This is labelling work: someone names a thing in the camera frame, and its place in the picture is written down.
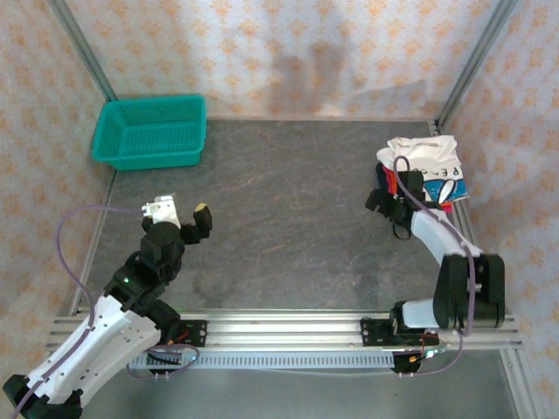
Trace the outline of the white printed t-shirt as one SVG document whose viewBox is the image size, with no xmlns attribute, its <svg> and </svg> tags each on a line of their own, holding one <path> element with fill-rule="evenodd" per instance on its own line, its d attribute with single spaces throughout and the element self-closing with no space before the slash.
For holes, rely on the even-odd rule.
<svg viewBox="0 0 559 419">
<path fill-rule="evenodd" d="M 424 181 L 446 181 L 441 195 L 453 203 L 468 197 L 456 147 L 457 142 L 452 135 L 396 137 L 387 141 L 387 146 L 376 152 L 376 158 L 382 165 L 394 171 L 394 160 L 398 156 L 405 157 L 410 164 L 410 170 L 421 172 Z"/>
</svg>

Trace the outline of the aluminium frame side rail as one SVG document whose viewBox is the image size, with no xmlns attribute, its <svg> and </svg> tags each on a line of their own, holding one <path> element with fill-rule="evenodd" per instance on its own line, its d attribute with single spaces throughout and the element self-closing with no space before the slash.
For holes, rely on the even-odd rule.
<svg viewBox="0 0 559 419">
<path fill-rule="evenodd" d="M 108 186 L 107 195 L 104 201 L 106 206 L 109 206 L 112 201 L 114 184 L 118 175 L 118 171 L 115 169 L 112 173 L 112 177 Z M 86 285 L 89 273 L 91 271 L 91 267 L 93 264 L 93 259 L 95 256 L 95 252 L 97 250 L 98 243 L 100 241 L 101 232 L 107 217 L 107 210 L 106 209 L 98 209 L 97 210 L 97 220 L 93 230 L 93 235 L 91 237 L 90 243 L 88 245 L 86 259 L 84 265 L 82 267 L 82 271 L 80 273 L 80 281 L 83 285 Z M 72 299 L 67 310 L 67 314 L 71 317 L 75 316 L 79 313 L 80 302 L 83 296 L 83 292 L 77 288 L 77 290 L 73 293 Z"/>
<path fill-rule="evenodd" d="M 433 312 L 442 327 L 464 321 L 476 327 L 496 327 L 504 316 L 504 262 L 486 254 L 452 227 L 445 216 L 430 237 L 440 262 Z"/>
</svg>

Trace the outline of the orange t-shirt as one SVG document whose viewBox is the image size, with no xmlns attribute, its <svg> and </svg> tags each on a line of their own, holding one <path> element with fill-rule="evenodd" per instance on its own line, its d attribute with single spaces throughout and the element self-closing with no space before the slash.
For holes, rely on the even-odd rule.
<svg viewBox="0 0 559 419">
<path fill-rule="evenodd" d="M 395 195 L 399 187 L 397 185 L 397 179 L 395 174 L 394 175 L 394 182 L 388 192 L 392 195 Z M 447 201 L 444 197 L 442 197 L 441 193 L 443 192 L 443 187 L 446 184 L 446 181 L 440 179 L 434 180 L 426 180 L 423 184 L 423 191 L 424 191 L 424 206 L 428 208 L 435 208 L 439 210 L 443 210 L 447 214 L 452 213 L 452 203 Z"/>
</svg>

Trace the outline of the aluminium frame leg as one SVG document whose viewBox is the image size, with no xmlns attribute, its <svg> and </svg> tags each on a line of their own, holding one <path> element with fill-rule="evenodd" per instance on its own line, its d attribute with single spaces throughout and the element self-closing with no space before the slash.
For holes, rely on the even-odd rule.
<svg viewBox="0 0 559 419">
<path fill-rule="evenodd" d="M 522 349 L 501 349 L 500 357 L 518 418 L 545 419 L 525 352 Z"/>
</svg>

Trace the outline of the aluminium frame post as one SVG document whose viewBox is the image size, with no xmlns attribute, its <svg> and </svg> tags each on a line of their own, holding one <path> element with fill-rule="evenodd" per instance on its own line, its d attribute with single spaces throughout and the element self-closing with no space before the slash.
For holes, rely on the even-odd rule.
<svg viewBox="0 0 559 419">
<path fill-rule="evenodd" d="M 497 3 L 439 116 L 435 119 L 435 126 L 439 132 L 445 129 L 458 109 L 460 101 L 465 97 L 469 86 L 482 67 L 488 53 L 491 51 L 518 2 L 519 0 L 499 0 Z"/>
<path fill-rule="evenodd" d="M 95 85 L 99 88 L 105 101 L 116 101 L 118 99 L 111 83 L 99 60 L 95 56 L 92 46 L 89 44 L 84 32 L 81 30 L 76 17 L 66 0 L 46 0 L 51 7 L 55 17 L 58 19 L 66 35 L 69 37 L 75 51 L 78 53 L 82 64 L 85 66 Z"/>
</svg>

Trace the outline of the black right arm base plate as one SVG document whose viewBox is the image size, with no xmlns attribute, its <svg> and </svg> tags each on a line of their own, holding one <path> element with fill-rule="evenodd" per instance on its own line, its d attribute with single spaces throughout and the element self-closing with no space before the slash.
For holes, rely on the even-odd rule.
<svg viewBox="0 0 559 419">
<path fill-rule="evenodd" d="M 437 334 L 427 335 L 423 328 L 400 326 L 395 319 L 362 318 L 360 328 L 365 347 L 420 347 L 440 343 Z"/>
</svg>

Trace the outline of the aluminium frame rail beam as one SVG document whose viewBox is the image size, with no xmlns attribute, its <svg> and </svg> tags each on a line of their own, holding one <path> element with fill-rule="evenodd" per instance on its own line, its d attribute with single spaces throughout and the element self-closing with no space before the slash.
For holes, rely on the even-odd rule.
<svg viewBox="0 0 559 419">
<path fill-rule="evenodd" d="M 88 315 L 60 316 L 47 338 L 53 352 Z M 207 320 L 206 351 L 364 351 L 360 321 L 389 319 L 389 312 L 359 310 L 202 309 L 182 312 L 182 319 Z M 465 350 L 523 349 L 512 315 L 500 328 L 477 329 L 464 339 Z"/>
</svg>

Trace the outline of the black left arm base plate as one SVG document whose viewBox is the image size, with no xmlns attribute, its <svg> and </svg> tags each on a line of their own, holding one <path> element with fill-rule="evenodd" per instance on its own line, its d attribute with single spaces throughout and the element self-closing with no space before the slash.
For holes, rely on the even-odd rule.
<svg viewBox="0 0 559 419">
<path fill-rule="evenodd" d="M 175 343 L 205 347 L 208 322 L 204 319 L 181 319 Z"/>
</svg>

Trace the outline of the teal plastic basket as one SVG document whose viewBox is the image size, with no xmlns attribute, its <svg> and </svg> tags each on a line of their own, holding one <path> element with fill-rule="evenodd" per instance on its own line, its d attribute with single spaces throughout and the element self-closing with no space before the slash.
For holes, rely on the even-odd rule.
<svg viewBox="0 0 559 419">
<path fill-rule="evenodd" d="M 201 95 L 110 101 L 97 121 L 92 158 L 119 171 L 196 166 L 206 122 Z"/>
</svg>

